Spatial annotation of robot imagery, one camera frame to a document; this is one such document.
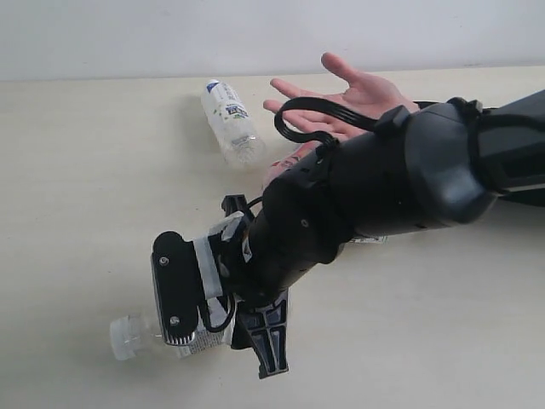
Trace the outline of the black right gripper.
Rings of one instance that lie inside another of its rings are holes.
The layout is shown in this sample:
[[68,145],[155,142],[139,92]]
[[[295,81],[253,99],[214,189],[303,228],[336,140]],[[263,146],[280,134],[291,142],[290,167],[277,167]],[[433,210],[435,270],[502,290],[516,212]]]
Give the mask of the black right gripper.
[[220,332],[233,324],[232,349],[252,349],[258,377],[289,370],[286,354],[289,298],[294,282],[294,217],[276,199],[253,214],[243,195],[227,195],[224,220],[209,233],[222,293],[213,298],[227,311],[213,325],[204,302],[204,327]]

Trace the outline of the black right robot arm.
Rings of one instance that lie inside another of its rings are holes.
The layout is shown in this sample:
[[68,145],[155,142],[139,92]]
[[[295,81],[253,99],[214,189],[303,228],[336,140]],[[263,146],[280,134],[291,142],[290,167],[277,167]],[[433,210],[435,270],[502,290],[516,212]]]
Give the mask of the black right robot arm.
[[260,378],[288,370],[288,289],[356,238],[465,225],[500,197],[544,186],[544,94],[483,108],[459,97],[368,118],[318,97],[286,101],[277,131],[314,149],[256,203],[228,195],[233,232],[213,243],[236,304],[234,348],[253,349]]

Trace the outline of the person's right hand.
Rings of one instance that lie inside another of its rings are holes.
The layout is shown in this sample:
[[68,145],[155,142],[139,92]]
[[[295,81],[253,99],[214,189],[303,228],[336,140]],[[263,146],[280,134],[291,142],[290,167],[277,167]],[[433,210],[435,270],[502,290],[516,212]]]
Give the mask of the person's right hand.
[[[380,118],[383,113],[398,106],[404,106],[410,112],[419,110],[419,106],[404,96],[392,82],[369,72],[360,71],[338,55],[325,52],[321,56],[321,63],[328,72],[346,82],[346,90],[337,94],[320,94],[302,89],[281,78],[272,79],[270,85],[289,99],[322,98],[374,119]],[[284,120],[300,132],[310,133],[322,130],[340,141],[363,133],[359,128],[320,112],[292,110],[284,113]]]

